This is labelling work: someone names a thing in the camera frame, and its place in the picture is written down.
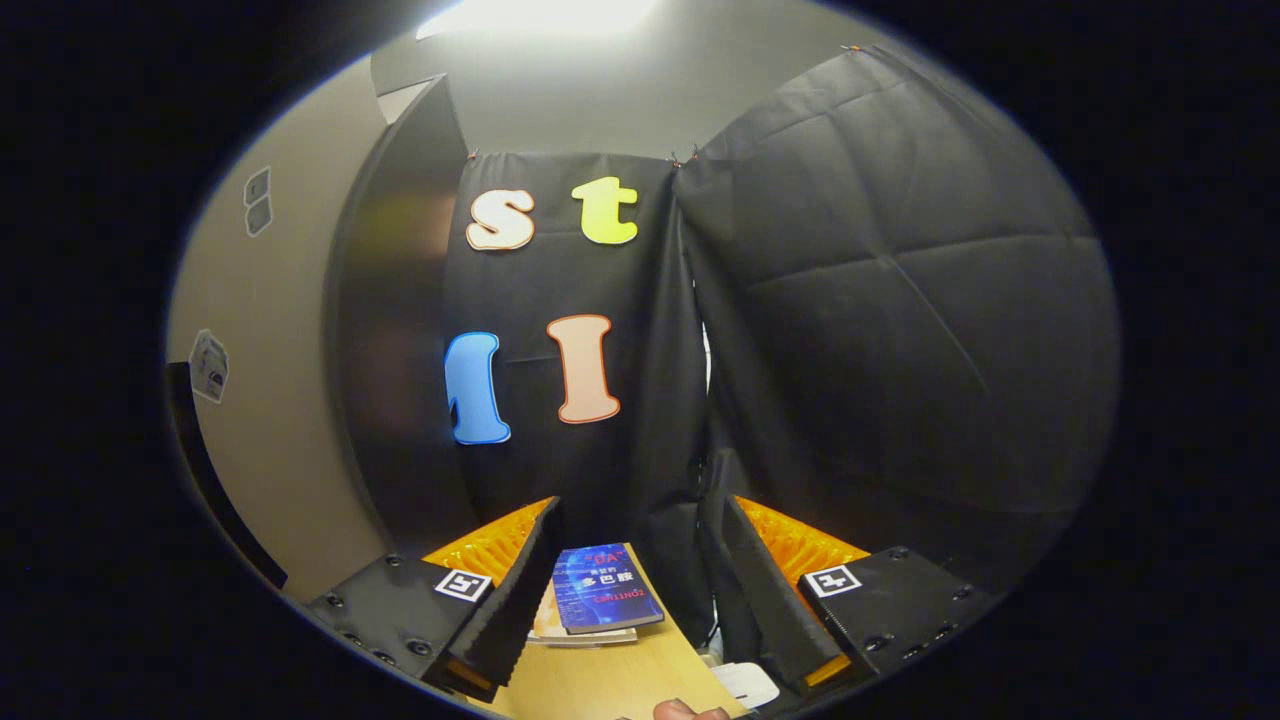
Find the blue book cover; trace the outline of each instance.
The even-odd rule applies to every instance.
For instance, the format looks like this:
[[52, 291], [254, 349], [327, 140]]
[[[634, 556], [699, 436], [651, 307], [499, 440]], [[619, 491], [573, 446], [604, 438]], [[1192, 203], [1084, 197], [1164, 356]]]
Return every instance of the blue book cover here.
[[634, 628], [663, 619], [653, 589], [622, 543], [561, 552], [552, 585], [561, 624], [571, 635]]

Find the beige wall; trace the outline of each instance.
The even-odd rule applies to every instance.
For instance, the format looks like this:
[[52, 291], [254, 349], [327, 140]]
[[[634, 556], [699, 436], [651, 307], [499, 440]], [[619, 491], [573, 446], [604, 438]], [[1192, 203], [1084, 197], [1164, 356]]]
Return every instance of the beige wall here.
[[[168, 360], [201, 328], [229, 355], [221, 405], [196, 397], [227, 495], [307, 601], [385, 552], [340, 452], [321, 365], [334, 228], [387, 129], [367, 56], [302, 99], [241, 156], [196, 222], [174, 288]], [[271, 167], [274, 219], [244, 229], [244, 182]]]

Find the wooden surface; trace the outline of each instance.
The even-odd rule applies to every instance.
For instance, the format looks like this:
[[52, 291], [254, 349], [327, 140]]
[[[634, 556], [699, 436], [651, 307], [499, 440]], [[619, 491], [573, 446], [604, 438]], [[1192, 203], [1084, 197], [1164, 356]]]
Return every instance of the wooden surface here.
[[[652, 588], [640, 559], [630, 543], [626, 547]], [[598, 648], [526, 644], [511, 684], [498, 689], [493, 703], [467, 700], [517, 720], [649, 720], [653, 706], [673, 697], [699, 712], [718, 706], [730, 717], [746, 715], [698, 657], [666, 605], [662, 611], [667, 619], [636, 628], [634, 643]]]

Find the book cover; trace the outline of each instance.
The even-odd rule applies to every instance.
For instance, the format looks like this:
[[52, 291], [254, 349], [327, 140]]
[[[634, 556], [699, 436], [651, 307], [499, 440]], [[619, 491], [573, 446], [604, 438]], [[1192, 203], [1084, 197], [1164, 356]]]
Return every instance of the book cover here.
[[559, 606], [556, 603], [556, 585], [550, 580], [547, 582], [547, 592], [543, 593], [543, 602], [538, 606], [538, 615], [534, 616], [534, 626], [529, 630], [529, 642], [550, 647], [599, 647], [635, 641], [635, 628], [579, 635], [568, 634], [561, 623]]
[[622, 543], [562, 551], [552, 573], [561, 623], [571, 635], [663, 619], [653, 589]]

